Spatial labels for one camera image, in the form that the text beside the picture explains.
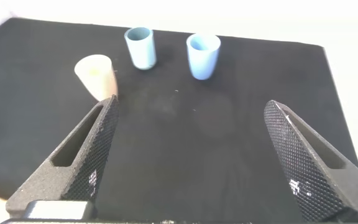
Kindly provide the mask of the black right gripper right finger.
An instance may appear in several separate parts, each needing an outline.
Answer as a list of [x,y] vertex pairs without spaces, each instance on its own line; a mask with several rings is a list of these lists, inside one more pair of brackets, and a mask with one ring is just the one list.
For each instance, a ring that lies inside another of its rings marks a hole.
[[303,219],[358,222],[358,167],[282,103],[264,121]]

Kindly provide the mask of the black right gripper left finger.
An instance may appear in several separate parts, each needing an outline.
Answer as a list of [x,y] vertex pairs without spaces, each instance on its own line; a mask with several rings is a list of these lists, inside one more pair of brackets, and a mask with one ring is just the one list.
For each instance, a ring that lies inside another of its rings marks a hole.
[[94,202],[118,119],[116,95],[97,103],[7,200],[10,217],[36,200]]

